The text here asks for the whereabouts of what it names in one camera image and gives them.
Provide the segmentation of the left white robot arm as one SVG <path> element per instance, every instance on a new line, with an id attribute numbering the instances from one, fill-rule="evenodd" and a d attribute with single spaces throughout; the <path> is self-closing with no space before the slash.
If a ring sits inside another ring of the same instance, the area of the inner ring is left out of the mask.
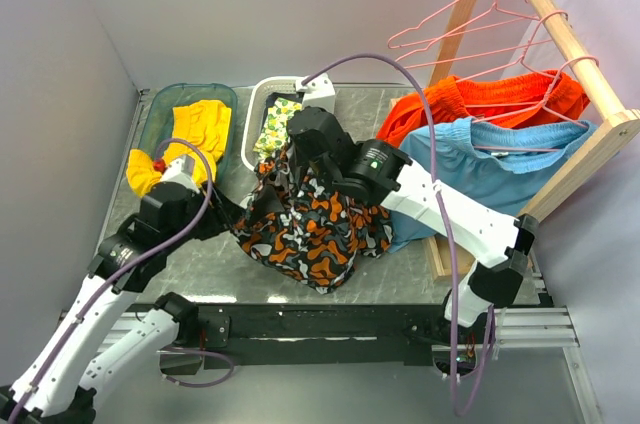
<path id="1" fill-rule="evenodd" d="M 160 183 L 117 232 L 99 246 L 75 302 L 40 355 L 1 389 L 7 423 L 91 423 L 98 404 L 135 363 L 202 335 L 199 310 L 185 297 L 159 297 L 144 318 L 106 351 L 104 339 L 162 272 L 168 257 L 191 240 L 225 233 L 243 208 L 212 187 Z"/>

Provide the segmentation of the camouflage patterned shorts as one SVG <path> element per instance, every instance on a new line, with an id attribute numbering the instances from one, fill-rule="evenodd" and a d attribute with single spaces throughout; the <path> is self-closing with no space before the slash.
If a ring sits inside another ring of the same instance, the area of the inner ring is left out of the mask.
<path id="1" fill-rule="evenodd" d="M 264 158 L 254 173 L 257 185 L 232 233 L 263 266 L 329 294 L 353 275 L 357 257 L 378 258 L 391 247 L 390 213 L 330 190 L 296 163 L 291 144 Z"/>

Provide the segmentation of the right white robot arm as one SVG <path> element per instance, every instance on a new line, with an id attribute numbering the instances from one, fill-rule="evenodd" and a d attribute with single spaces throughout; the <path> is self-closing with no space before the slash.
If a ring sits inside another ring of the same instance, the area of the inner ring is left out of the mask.
<path id="1" fill-rule="evenodd" d="M 513 304 L 528 268 L 538 228 L 535 218 L 515 218 L 480 204 L 384 141 L 354 142 L 322 108 L 296 112 L 286 128 L 295 155 L 329 190 L 396 211 L 473 256 L 471 270 L 453 285 L 437 320 L 445 340 L 462 341 L 490 307 Z"/>

